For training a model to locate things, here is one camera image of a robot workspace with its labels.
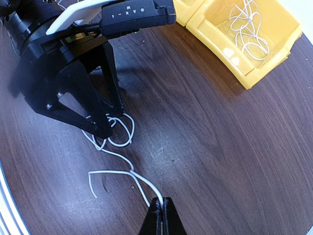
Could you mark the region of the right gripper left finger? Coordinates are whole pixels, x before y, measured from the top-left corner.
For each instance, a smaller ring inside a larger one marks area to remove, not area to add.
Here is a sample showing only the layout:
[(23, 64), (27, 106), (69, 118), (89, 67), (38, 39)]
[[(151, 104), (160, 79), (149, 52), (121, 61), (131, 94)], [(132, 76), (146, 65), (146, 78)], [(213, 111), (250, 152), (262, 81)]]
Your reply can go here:
[(157, 197), (153, 198), (139, 230), (139, 235), (161, 235), (163, 222), (162, 206)]

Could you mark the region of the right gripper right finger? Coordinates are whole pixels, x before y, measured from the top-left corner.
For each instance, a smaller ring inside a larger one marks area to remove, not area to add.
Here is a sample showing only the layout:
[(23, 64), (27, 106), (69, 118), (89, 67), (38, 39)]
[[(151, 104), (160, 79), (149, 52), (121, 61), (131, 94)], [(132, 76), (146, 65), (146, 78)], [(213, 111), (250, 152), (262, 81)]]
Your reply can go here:
[(187, 235), (172, 198), (163, 198), (163, 234)]

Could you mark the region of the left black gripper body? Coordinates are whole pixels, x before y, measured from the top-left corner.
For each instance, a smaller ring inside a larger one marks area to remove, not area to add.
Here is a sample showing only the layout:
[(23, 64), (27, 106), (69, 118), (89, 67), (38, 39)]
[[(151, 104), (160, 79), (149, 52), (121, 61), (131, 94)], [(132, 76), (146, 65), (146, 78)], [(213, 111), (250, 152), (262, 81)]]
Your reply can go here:
[(100, 66), (101, 59), (96, 52), (107, 42), (105, 37), (92, 36), (71, 43), (63, 43), (62, 40), (35, 40), (21, 54), (8, 90), (13, 97), (25, 94), (41, 81), (52, 80), (65, 66), (76, 60), (90, 73)]

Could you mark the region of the yellow three-compartment bin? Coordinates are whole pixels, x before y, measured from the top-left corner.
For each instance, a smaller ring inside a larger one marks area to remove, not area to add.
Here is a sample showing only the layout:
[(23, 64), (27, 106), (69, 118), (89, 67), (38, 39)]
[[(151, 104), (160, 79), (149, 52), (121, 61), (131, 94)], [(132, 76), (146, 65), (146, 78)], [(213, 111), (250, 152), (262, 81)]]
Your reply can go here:
[(276, 0), (176, 0), (177, 22), (251, 89), (290, 55), (301, 24)]

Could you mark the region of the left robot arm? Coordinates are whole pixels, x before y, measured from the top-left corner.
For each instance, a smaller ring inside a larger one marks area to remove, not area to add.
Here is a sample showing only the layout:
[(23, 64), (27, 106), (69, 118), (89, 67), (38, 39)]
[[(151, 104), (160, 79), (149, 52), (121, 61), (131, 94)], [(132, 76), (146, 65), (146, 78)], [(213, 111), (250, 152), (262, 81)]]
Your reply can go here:
[(40, 115), (106, 139), (107, 116), (124, 113), (113, 48), (86, 30), (80, 39), (74, 28), (46, 35), (61, 12), (53, 0), (1, 1), (0, 21), (20, 59), (9, 91)]

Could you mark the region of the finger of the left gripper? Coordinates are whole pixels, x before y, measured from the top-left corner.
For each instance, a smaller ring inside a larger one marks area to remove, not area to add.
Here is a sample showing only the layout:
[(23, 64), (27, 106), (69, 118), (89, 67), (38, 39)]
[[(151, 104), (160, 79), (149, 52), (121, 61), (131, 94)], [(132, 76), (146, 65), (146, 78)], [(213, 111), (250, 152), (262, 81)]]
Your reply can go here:
[(37, 114), (100, 138), (112, 135), (105, 109), (80, 61), (65, 66), (52, 80), (40, 82), (24, 98)]
[(94, 44), (89, 52), (89, 72), (99, 67), (102, 77), (91, 80), (92, 106), (97, 112), (120, 117), (123, 101), (119, 90), (113, 48), (110, 43)]

